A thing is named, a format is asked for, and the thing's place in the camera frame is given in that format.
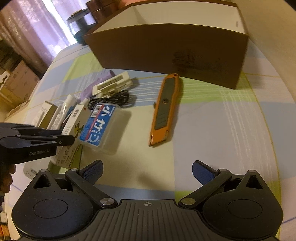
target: metal screw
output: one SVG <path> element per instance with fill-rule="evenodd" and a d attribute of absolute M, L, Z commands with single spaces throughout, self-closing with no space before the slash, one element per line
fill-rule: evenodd
<path fill-rule="evenodd" d="M 167 104 L 168 102 L 169 102 L 169 100 L 168 100 L 167 98 L 164 98 L 164 99 L 163 99 L 163 103 L 164 103 L 164 104 Z"/>
<path fill-rule="evenodd" d="M 115 203 L 115 200 L 113 198 L 110 198 L 110 197 L 105 197 L 105 198 L 101 199 L 100 202 L 104 206 L 108 206 L 108 205 L 112 205 L 113 203 Z"/>
<path fill-rule="evenodd" d="M 193 205 L 195 203 L 195 200 L 190 197 L 185 197 L 181 200 L 181 203 L 183 203 L 184 205 Z"/>

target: blue gripper pad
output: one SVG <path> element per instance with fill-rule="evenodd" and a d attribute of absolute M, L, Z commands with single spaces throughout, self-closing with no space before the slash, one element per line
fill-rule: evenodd
<path fill-rule="evenodd" d="M 192 165 L 193 176 L 202 184 L 205 185 L 214 179 L 218 172 L 201 161 L 195 161 Z"/>
<path fill-rule="evenodd" d="M 103 163 L 101 160 L 96 160 L 87 167 L 79 171 L 79 175 L 90 184 L 95 184 L 103 174 Z"/>

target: blue label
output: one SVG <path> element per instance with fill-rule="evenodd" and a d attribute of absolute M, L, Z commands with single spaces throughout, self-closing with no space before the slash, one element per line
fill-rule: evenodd
<path fill-rule="evenodd" d="M 74 110 L 74 106 L 70 106 L 67 114 L 65 115 L 65 119 L 71 114 L 71 112 Z"/>
<path fill-rule="evenodd" d="M 111 104 L 97 104 L 83 128 L 80 140 L 99 146 L 115 108 Z"/>

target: barcode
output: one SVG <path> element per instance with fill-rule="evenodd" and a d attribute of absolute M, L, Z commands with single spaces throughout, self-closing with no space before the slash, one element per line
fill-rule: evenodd
<path fill-rule="evenodd" d="M 92 114 L 91 114 L 91 117 L 96 117 L 97 114 L 99 113 L 101 107 L 102 107 L 102 105 L 98 104 L 98 105 L 94 108 L 94 110 L 93 110 L 93 112 L 92 112 Z"/>
<path fill-rule="evenodd" d="M 79 109 L 75 110 L 75 112 L 73 113 L 72 117 L 76 117 L 77 114 L 78 114 L 78 112 L 79 112 Z"/>
<path fill-rule="evenodd" d="M 33 173 L 33 174 L 37 174 L 37 172 L 35 171 L 35 170 L 33 170 L 33 169 L 31 169 L 31 173 Z"/>

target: utility knife blade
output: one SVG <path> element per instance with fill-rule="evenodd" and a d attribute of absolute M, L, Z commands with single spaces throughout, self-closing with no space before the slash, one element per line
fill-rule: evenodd
<path fill-rule="evenodd" d="M 167 139 L 179 89 L 180 78 L 178 74 L 170 74 L 164 78 L 155 105 L 149 146 L 153 146 Z"/>

